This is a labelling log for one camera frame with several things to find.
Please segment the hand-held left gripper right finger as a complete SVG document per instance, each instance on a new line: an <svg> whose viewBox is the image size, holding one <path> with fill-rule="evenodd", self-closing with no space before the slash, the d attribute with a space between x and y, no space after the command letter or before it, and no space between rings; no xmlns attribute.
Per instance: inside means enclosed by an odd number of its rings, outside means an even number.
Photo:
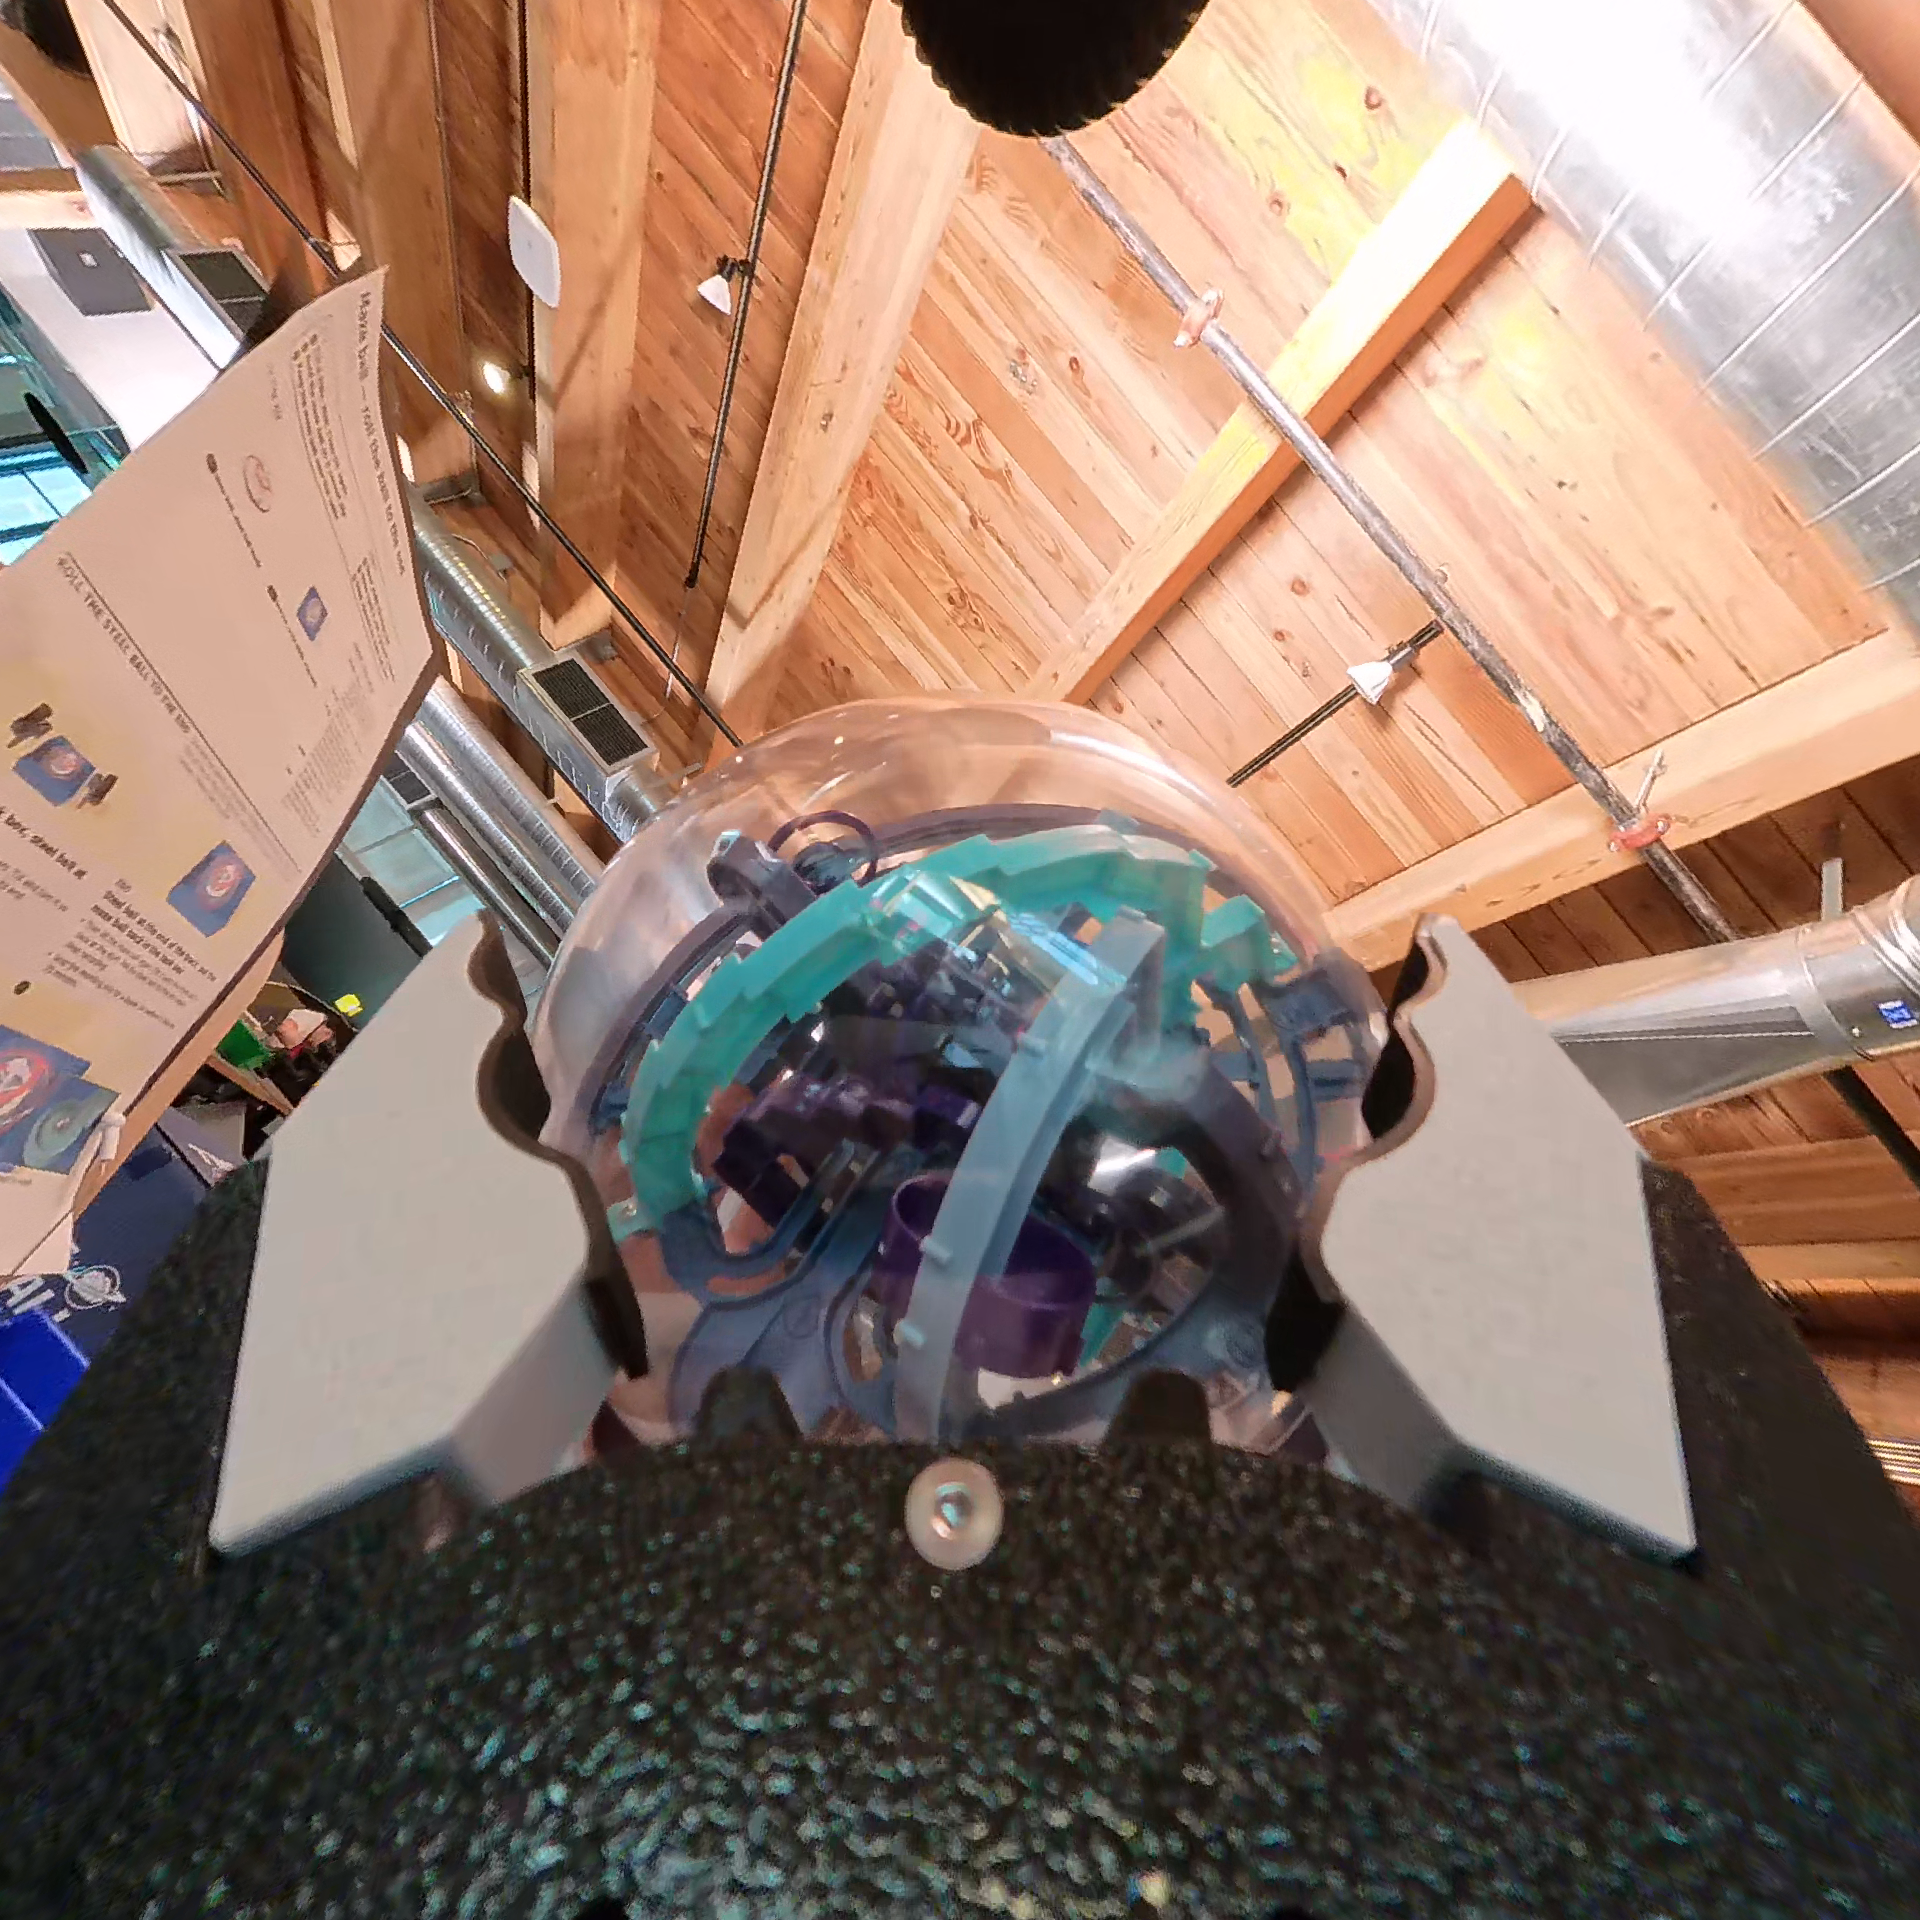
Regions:
<svg viewBox="0 0 1920 1920"><path fill-rule="evenodd" d="M1640 1149L1449 918L1412 934L1361 1119L1267 1319L1275 1387L1400 1510L1474 1479L1685 1563Z"/></svg>

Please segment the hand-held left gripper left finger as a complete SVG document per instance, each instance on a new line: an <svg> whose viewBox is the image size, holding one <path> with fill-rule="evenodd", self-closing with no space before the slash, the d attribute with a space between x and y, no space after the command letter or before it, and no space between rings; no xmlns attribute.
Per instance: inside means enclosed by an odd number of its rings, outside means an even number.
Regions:
<svg viewBox="0 0 1920 1920"><path fill-rule="evenodd" d="M209 1543L251 1553L423 1477L490 1510L646 1369L636 1291L490 916L412 971L279 1131Z"/></svg>

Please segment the clear maze ball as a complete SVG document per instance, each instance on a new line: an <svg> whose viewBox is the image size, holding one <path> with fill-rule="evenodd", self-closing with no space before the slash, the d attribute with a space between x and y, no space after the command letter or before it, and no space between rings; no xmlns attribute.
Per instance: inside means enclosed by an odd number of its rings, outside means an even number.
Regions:
<svg viewBox="0 0 1920 1920"><path fill-rule="evenodd" d="M1267 1326L1382 1039L1273 832L1101 717L767 735L619 850L535 1012L644 1323L595 1448L732 1369L814 1438L1089 1442L1164 1371L1310 1457Z"/></svg>

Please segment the blue printed bin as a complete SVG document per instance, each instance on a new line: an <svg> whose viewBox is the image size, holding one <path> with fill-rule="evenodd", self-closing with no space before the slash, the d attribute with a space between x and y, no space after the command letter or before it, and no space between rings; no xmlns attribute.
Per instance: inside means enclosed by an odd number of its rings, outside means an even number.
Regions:
<svg viewBox="0 0 1920 1920"><path fill-rule="evenodd" d="M162 1258L234 1168L220 1143L171 1110L130 1151L70 1231L1 1282L1 1479L9 1481L84 1371L140 1299Z"/></svg>

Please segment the printed instruction sheet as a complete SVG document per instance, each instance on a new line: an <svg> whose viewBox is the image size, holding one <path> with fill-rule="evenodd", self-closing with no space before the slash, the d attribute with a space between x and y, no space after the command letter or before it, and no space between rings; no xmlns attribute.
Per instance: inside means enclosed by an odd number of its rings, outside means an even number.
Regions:
<svg viewBox="0 0 1920 1920"><path fill-rule="evenodd" d="M306 305L3 569L5 1278L210 1039L429 678L386 280Z"/></svg>

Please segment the silver ceiling pipe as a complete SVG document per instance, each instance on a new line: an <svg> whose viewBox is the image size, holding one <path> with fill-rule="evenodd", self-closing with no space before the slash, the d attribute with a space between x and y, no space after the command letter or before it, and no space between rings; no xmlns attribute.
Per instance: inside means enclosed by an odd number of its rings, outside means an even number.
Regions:
<svg viewBox="0 0 1920 1920"><path fill-rule="evenodd" d="M1070 141L1050 137L1043 141L1043 153L1177 313L1175 344L1211 354L1242 403L1191 465L1162 516L1093 594L1068 641L1044 658L1033 682L1037 696L1078 701L1093 694L1259 516L1285 479L1304 469L1332 492L1437 627L1453 635L1574 785L1599 807L1625 850L1650 867L1693 926L1712 940L1732 940L1730 920L1683 860L1652 832L1644 805L1630 803L1550 715L1455 600L1443 575L1416 553L1326 442L1529 209L1523 182L1492 143L1468 123L1449 129L1386 217L1355 246L1271 371L1259 369L1222 328L1212 291L1203 295L1187 283Z"/></svg>

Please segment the thin ceiling rod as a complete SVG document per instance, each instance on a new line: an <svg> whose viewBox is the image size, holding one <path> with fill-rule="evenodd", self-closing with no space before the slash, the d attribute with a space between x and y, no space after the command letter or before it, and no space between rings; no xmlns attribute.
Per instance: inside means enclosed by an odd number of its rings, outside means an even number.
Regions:
<svg viewBox="0 0 1920 1920"><path fill-rule="evenodd" d="M310 256L324 268L332 283L345 280L345 272L339 268L335 252L330 242L318 239L318 235L306 225L300 213L291 205L285 196L275 188L253 158L244 151L244 147L218 123L210 110L197 98L191 86L181 80L168 65L164 55L156 45L142 33L134 24L132 16L117 2L103 4L109 18L130 37L136 49L156 67L158 76L173 88L179 100L185 104L189 114L201 123L203 131L210 133L214 141L224 149L226 157L242 170L244 178L259 192L259 196L273 205L277 217L294 231L300 244L310 252ZM660 664L668 688L681 688L689 703L707 721L716 741L720 742L718 752L738 754L744 750L746 742L732 731L722 713L707 700L705 692L693 682L693 678L677 666L668 647L664 647L644 625L640 616L621 598L611 580L605 578L580 549L576 541L568 535L566 528L546 512L541 500L531 492L513 465L509 465L500 453L492 450L482 428L470 414L443 389L443 385L427 371L419 358L406 346L402 336L396 334L392 324L382 326L382 338L396 360L396 364L414 379L421 395L447 418L451 420L474 448L476 455L490 463L507 487L513 491L527 516L548 533L550 541L576 565L584 575L593 592L597 592L613 612L613 616L636 637L636 641L654 657Z"/></svg>

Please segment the black round lamp on pole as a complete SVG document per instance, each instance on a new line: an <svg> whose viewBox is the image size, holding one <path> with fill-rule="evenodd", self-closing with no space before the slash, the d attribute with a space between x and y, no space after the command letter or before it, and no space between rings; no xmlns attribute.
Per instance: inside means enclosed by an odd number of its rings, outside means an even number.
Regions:
<svg viewBox="0 0 1920 1920"><path fill-rule="evenodd" d="M906 35L955 108L986 129L1052 137L1127 106L1179 51L1205 2L900 2Z"/></svg>

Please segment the grey duct with blue label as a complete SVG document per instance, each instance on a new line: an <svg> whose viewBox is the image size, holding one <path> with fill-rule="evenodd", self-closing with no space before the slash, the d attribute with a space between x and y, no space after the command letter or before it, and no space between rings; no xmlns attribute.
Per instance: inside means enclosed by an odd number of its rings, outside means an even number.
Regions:
<svg viewBox="0 0 1920 1920"><path fill-rule="evenodd" d="M1640 1125L1918 1047L1918 879L1839 918L1517 985Z"/></svg>

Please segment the slim silver duct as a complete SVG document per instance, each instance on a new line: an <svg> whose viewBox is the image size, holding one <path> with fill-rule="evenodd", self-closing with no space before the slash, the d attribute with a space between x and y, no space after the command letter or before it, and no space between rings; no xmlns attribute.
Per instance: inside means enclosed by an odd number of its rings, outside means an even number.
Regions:
<svg viewBox="0 0 1920 1920"><path fill-rule="evenodd" d="M396 735L388 784L525 967L548 973L603 864L445 678Z"/></svg>

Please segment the black light track rail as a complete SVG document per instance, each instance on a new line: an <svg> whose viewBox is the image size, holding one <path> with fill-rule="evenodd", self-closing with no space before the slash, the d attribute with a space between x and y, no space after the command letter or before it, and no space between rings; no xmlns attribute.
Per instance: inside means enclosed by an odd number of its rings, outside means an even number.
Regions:
<svg viewBox="0 0 1920 1920"><path fill-rule="evenodd" d="M1367 701L1363 701L1353 692L1353 688L1351 688L1351 684L1347 680L1347 674L1345 674L1345 682L1341 684L1341 688L1337 692L1334 692L1330 698L1326 698L1320 705L1316 705L1300 721L1289 725L1279 737L1275 737L1269 744L1265 744L1255 756L1250 756L1236 770L1232 770L1226 776L1226 785L1238 789L1238 787L1250 784L1253 778L1257 778L1267 768L1271 768L1281 756L1289 754L1295 746L1302 744L1310 737L1310 733L1316 733L1328 721L1336 719L1337 715L1341 715L1347 707L1351 707L1355 703L1369 705Z"/></svg>
<svg viewBox="0 0 1920 1920"><path fill-rule="evenodd" d="M718 481L720 481L730 428L732 428L736 383L740 375L740 366L744 362L750 315L753 313L753 305L755 305L755 287L757 287L757 276L761 264L763 237L771 215L773 186L777 180L779 158L785 143L787 117L796 84L798 57L800 57L808 12L810 12L808 2L791 4L789 18L787 18L787 32L783 39L783 53L775 73L773 100L771 100L771 112L765 129L761 158L759 158L759 172L755 180L755 201L748 223L746 252L742 256L728 256L724 262L726 272L722 274L722 282L730 293L728 317L732 321L732 330L730 330L728 358L722 373L722 387L718 393L718 403L712 422L712 434L710 434L710 442L707 444L707 471L703 479L699 516L695 520L697 524L693 532L693 547L683 576L683 592L687 596L699 586L705 569L707 537L710 535Z"/></svg>

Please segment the silver duct with vent grille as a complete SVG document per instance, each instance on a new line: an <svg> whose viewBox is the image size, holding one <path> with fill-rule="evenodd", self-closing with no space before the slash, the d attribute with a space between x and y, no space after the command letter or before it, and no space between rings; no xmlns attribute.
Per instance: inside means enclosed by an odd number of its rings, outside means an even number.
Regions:
<svg viewBox="0 0 1920 1920"><path fill-rule="evenodd" d="M412 541L427 612L541 750L554 774L619 844L668 803L656 744L617 698L601 664L554 649L515 610L502 576L419 491L408 492Z"/></svg>

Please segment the large silver ventilation duct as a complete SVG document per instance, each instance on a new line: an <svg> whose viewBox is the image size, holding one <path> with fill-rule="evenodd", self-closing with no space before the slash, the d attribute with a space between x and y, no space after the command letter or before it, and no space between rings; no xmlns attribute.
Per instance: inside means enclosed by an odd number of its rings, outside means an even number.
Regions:
<svg viewBox="0 0 1920 1920"><path fill-rule="evenodd" d="M1918 153L1812 12L1377 10L1912 629Z"/></svg>

